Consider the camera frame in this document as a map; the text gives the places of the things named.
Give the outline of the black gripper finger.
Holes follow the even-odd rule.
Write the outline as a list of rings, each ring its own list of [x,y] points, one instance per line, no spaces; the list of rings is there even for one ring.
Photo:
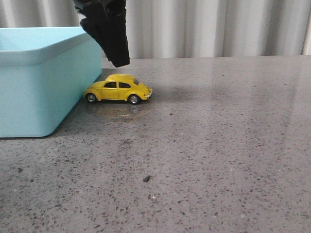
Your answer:
[[[80,25],[102,48],[115,66],[130,64],[126,34],[126,1],[75,0],[77,13],[84,15]]]

